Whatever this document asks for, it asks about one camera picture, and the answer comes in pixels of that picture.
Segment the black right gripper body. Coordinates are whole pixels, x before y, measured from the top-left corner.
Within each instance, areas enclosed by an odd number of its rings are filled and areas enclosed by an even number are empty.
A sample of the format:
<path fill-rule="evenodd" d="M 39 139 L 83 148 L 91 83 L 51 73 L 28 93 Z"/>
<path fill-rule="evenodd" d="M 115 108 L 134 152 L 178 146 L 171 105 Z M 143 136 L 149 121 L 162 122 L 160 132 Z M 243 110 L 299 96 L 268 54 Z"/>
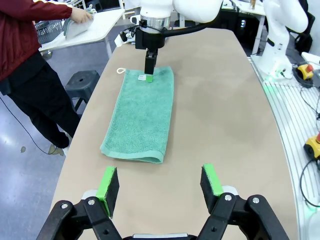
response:
<path fill-rule="evenodd" d="M 167 29 L 154 29 L 155 33 L 146 32 L 144 28 L 137 26 L 135 29 L 135 48 L 139 50 L 157 50 L 165 45 L 164 31 Z"/>

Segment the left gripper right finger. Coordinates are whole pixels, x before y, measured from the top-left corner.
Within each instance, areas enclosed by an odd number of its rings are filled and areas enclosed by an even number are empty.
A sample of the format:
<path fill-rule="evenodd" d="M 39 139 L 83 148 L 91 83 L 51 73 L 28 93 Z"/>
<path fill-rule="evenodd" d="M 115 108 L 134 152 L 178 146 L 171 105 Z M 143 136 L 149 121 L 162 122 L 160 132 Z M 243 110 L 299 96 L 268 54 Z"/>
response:
<path fill-rule="evenodd" d="M 221 240 L 228 225 L 238 226 L 248 240 L 288 240 L 289 237 L 268 203 L 259 194 L 243 199 L 225 192 L 212 164 L 201 167 L 200 186 L 209 217 L 198 240 Z"/>

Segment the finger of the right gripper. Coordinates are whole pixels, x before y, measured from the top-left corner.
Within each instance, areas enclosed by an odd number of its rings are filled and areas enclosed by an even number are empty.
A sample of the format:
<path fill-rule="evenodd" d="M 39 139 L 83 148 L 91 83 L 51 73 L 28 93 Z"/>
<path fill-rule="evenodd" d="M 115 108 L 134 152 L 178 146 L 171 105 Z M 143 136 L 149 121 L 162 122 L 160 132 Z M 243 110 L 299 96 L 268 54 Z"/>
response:
<path fill-rule="evenodd" d="M 150 50 L 148 49 L 145 56 L 145 66 L 144 66 L 144 74 L 146 75 L 145 80 L 148 83 L 153 81 L 153 74 L 157 62 L 158 49 Z"/>

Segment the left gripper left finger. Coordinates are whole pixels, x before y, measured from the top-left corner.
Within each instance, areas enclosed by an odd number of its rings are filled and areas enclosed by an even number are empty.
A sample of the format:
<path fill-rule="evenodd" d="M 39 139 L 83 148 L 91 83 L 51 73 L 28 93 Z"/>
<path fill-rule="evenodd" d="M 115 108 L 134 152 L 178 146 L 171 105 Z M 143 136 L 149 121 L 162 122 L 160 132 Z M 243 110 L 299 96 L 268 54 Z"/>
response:
<path fill-rule="evenodd" d="M 112 222 L 120 184 L 117 168 L 106 168 L 97 192 L 77 204 L 60 200 L 51 209 L 38 240 L 78 240 L 92 229 L 97 240 L 121 240 Z"/>

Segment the person's right hand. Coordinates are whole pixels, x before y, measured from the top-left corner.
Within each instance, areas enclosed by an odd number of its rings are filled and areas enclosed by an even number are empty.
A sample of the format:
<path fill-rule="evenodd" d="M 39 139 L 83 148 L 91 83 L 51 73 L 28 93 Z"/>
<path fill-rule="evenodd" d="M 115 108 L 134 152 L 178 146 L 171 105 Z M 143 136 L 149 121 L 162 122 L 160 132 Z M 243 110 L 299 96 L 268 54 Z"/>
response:
<path fill-rule="evenodd" d="M 84 9 L 73 7 L 70 19 L 78 24 L 83 24 L 87 21 L 93 20 L 93 15 Z"/>

